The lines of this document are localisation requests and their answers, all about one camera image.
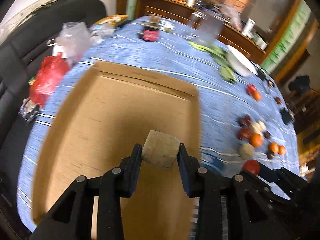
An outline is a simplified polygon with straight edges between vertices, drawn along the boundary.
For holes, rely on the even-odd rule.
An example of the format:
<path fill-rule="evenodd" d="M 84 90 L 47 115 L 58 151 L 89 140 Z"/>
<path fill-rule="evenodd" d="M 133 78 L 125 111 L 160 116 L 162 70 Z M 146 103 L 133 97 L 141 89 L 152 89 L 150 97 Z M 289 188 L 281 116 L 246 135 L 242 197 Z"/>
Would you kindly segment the white round cake top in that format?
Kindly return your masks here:
<path fill-rule="evenodd" d="M 262 132 L 266 130 L 266 125 L 261 120 L 258 121 L 258 124 Z"/>

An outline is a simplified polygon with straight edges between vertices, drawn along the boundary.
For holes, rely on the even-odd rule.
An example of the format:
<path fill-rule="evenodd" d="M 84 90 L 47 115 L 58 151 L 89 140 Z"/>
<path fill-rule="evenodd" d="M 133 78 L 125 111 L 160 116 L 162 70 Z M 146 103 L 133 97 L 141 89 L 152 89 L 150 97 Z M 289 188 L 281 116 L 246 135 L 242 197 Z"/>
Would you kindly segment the large orange tangerine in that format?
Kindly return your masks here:
<path fill-rule="evenodd" d="M 268 150 L 271 151 L 273 154 L 278 154 L 279 146 L 276 142 L 271 142 L 268 145 Z"/>

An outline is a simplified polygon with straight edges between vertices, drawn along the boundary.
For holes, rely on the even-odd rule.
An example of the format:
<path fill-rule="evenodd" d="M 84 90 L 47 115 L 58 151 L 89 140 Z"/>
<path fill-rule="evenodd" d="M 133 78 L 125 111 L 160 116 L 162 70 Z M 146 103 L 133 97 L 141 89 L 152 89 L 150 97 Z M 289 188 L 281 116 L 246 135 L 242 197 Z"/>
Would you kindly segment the clear plastic bag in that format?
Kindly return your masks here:
<path fill-rule="evenodd" d="M 47 41 L 47 46 L 53 46 L 53 56 L 62 53 L 62 58 L 72 68 L 90 48 L 90 37 L 85 22 L 66 22 L 62 25 L 58 37 Z"/>

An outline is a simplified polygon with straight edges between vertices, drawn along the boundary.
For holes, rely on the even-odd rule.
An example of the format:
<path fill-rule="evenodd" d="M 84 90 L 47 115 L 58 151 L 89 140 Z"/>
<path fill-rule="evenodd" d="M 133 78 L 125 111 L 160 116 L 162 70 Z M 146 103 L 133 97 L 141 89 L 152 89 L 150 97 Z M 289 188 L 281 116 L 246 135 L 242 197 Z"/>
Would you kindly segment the dark jar pink label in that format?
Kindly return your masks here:
<path fill-rule="evenodd" d="M 140 38 L 146 42 L 156 42 L 159 38 L 159 20 L 157 15 L 149 15 L 146 21 L 142 21 L 143 29 Z"/>

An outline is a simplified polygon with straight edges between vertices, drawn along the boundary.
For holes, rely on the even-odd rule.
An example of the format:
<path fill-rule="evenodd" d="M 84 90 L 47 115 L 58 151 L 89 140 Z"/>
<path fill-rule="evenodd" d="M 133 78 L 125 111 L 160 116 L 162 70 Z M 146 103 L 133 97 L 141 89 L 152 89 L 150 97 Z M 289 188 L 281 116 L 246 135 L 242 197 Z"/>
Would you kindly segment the brown cardboard box tray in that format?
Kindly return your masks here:
<path fill-rule="evenodd" d="M 191 83 L 157 72 L 99 61 L 61 105 L 40 150 L 33 182 L 36 224 L 84 175 L 103 175 L 144 144 L 151 130 L 176 137 L 199 156 L 199 101 Z M 126 239 L 188 239 L 194 201 L 178 165 L 142 163 L 137 188 L 121 201 Z"/>

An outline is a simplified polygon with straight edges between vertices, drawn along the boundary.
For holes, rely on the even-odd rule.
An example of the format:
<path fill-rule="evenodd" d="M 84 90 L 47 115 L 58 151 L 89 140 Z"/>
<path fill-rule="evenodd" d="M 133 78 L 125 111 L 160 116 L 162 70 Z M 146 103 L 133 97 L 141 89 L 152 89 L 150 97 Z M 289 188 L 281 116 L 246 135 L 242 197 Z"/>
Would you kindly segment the large red date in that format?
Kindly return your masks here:
<path fill-rule="evenodd" d="M 249 140 L 251 136 L 252 131 L 248 127 L 242 127 L 237 133 L 237 137 L 239 140 Z"/>

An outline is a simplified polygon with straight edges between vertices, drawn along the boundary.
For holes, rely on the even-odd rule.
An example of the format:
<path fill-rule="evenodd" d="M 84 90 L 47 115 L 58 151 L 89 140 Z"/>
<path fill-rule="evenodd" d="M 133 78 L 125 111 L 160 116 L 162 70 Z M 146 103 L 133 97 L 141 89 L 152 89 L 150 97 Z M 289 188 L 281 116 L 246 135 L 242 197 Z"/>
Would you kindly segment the dark purple plum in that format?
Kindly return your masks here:
<path fill-rule="evenodd" d="M 274 152 L 271 151 L 271 150 L 268 150 L 268 151 L 266 152 L 266 156 L 267 156 L 267 158 L 268 158 L 269 160 L 271 160 L 271 159 L 274 158 Z"/>

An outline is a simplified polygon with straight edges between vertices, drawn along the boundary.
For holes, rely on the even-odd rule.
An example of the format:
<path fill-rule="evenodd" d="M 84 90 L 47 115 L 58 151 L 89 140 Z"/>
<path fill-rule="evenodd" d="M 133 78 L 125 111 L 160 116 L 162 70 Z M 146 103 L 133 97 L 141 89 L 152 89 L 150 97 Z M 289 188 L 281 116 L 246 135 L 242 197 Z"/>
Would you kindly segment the small red tomato far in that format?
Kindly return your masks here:
<path fill-rule="evenodd" d="M 257 89 L 256 89 L 255 85 L 253 85 L 251 83 L 246 88 L 246 92 L 248 95 L 253 95 L 256 91 L 257 91 Z"/>

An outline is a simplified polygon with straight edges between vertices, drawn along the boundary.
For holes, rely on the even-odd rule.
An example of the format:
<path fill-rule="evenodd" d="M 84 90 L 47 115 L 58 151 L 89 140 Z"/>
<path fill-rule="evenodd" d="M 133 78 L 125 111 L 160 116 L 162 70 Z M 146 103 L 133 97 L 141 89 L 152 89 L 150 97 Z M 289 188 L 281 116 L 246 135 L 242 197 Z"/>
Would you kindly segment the wooden chair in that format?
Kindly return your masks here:
<path fill-rule="evenodd" d="M 319 121 L 319 90 L 311 88 L 308 75 L 299 75 L 288 85 L 286 103 L 294 114 L 294 128 L 300 133 Z"/>

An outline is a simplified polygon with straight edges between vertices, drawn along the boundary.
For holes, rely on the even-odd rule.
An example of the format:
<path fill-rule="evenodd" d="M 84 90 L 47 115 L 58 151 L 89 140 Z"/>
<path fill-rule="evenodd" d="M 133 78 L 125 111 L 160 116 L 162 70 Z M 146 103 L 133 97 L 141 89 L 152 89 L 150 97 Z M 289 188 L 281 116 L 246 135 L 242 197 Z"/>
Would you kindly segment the large red tomato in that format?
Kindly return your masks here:
<path fill-rule="evenodd" d="M 260 172 L 260 164 L 258 161 L 250 159 L 244 163 L 241 170 L 250 172 L 252 175 L 257 176 Z"/>

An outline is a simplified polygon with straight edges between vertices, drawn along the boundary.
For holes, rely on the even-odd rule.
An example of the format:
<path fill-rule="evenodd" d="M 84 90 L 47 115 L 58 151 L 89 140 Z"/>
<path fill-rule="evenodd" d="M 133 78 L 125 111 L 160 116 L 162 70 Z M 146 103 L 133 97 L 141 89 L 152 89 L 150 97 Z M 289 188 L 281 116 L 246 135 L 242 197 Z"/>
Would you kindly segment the small orange tangerine far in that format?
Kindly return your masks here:
<path fill-rule="evenodd" d="M 262 96 L 261 94 L 256 90 L 253 92 L 253 98 L 256 100 L 256 101 L 261 101 L 262 100 Z"/>

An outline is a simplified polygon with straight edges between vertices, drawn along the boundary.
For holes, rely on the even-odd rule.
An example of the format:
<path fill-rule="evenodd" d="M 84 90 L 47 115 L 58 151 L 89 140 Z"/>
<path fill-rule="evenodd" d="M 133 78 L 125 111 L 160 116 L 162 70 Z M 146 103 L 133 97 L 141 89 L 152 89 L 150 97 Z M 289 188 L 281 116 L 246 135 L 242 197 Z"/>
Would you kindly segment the red fruit near cup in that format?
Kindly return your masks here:
<path fill-rule="evenodd" d="M 276 101 L 276 103 L 277 103 L 278 105 L 281 105 L 281 99 L 280 99 L 279 97 L 276 97 L 276 98 L 275 98 L 275 101 Z"/>

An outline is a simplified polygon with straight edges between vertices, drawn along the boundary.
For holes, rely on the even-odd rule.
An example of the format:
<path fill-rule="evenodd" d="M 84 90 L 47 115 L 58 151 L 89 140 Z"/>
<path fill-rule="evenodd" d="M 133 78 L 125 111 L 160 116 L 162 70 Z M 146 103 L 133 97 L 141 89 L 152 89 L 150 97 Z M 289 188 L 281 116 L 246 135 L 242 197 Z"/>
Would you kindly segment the right orange tangerine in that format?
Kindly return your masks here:
<path fill-rule="evenodd" d="M 284 155 L 286 153 L 286 148 L 284 145 L 279 145 L 278 146 L 278 154 L 279 155 Z"/>

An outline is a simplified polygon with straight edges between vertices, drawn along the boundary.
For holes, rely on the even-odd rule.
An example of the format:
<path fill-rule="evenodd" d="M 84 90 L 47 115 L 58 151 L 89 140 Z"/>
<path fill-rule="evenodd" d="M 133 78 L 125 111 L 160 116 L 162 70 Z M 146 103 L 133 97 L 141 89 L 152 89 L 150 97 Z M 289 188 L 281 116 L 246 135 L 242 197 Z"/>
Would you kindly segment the black sofa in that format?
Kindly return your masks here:
<path fill-rule="evenodd" d="M 107 15 L 100 0 L 57 0 L 42 6 L 1 44 L 1 173 L 17 177 L 27 129 L 18 112 L 28 97 L 28 81 L 52 51 L 47 42 L 56 38 L 66 22 L 90 27 Z"/>

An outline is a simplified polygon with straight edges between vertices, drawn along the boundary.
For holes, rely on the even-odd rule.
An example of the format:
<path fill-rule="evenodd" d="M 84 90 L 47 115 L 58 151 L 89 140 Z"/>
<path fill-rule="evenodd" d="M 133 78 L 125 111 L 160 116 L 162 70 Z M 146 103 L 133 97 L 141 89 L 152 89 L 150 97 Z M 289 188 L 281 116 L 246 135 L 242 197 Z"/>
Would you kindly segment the small dark date left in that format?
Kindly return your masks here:
<path fill-rule="evenodd" d="M 246 127 L 247 126 L 247 122 L 246 122 L 245 118 L 243 118 L 243 117 L 239 117 L 238 118 L 238 124 L 239 124 L 240 127 Z"/>

